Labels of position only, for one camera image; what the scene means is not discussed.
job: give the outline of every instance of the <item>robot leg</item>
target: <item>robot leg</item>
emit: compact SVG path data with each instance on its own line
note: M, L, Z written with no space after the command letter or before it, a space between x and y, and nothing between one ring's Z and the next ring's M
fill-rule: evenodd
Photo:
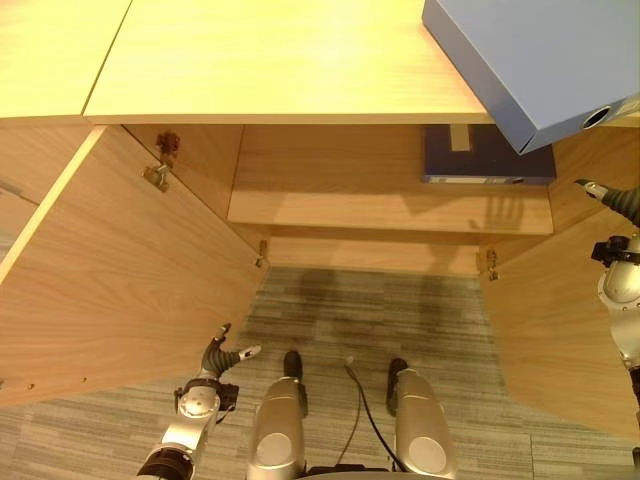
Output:
M411 472L455 478L453 441L433 389L410 368L397 381L396 455Z
M293 480L302 475L305 405L300 378L282 377L271 385L256 414L247 480Z

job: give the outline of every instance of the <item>cabinet door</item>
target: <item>cabinet door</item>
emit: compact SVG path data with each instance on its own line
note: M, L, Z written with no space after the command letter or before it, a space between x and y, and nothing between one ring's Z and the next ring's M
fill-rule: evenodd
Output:
M0 264L0 405L189 373L239 328L268 265L152 165L96 127Z
M593 245L632 233L602 207L585 220L482 274L485 303L509 394L574 422L636 438L637 405L597 295L604 267Z

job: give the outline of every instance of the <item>gray carpet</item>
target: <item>gray carpet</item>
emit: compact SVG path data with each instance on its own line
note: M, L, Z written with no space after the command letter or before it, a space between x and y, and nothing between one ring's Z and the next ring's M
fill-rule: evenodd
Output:
M241 387L238 409L211 434L200 480L244 478L253 414L291 348L305 361L310 465L333 464L351 429L357 393L341 367L347 356L392 441L386 369L401 355L445 405L458 478L614 479L631 472L630 442L509 400L475 280L274 268L238 339L239 346L254 343L263 345L260 356L226 376ZM0 410L0 478L134 478L172 414L171 392L187 378ZM343 461L389 466L364 414Z

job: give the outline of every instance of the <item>wood grain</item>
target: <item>wood grain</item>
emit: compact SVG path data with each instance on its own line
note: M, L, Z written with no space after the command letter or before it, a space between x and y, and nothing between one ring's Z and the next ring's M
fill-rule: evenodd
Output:
M636 438L637 405L596 295L604 272L593 244L629 235L631 224L601 211L481 276L511 396L600 430Z
M35 209L35 204L0 187L0 232L17 237Z
M624 117L616 118L604 123L603 127L634 127L640 128L640 112L633 112Z
M640 185L640 133L634 128L598 128L554 145L558 179L549 188L557 231L604 207L574 185L579 178L621 190Z
M0 123L86 123L82 110L130 0L4 0Z
M242 125L127 125L147 149L160 157L159 133L180 137L173 173L221 218L227 218Z
M475 276L477 245L456 233L276 228L272 265Z
M121 127L85 147L0 286L3 405L193 369L268 268L174 177L165 194L144 181L157 162Z
M247 126L229 220L543 235L543 187L426 185L417 125Z
M423 0L133 2L96 123L486 123Z
M40 203L90 130L86 123L0 126L0 187Z

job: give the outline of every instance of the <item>cabinet hinge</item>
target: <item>cabinet hinge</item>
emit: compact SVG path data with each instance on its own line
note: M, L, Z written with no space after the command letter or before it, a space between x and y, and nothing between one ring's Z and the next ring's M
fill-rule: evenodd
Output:
M173 168L173 160L178 156L180 137L173 132L165 132L158 135L156 146L160 149L160 165L154 165L144 169L142 176L161 192L169 188L167 175Z
M489 270L489 281L495 282L500 278L500 274L496 270L498 264L498 254L493 248L487 250L487 266Z
M260 244L258 245L258 258L256 259L256 267L262 268L262 264L267 258L267 247L269 244L266 240L260 240Z

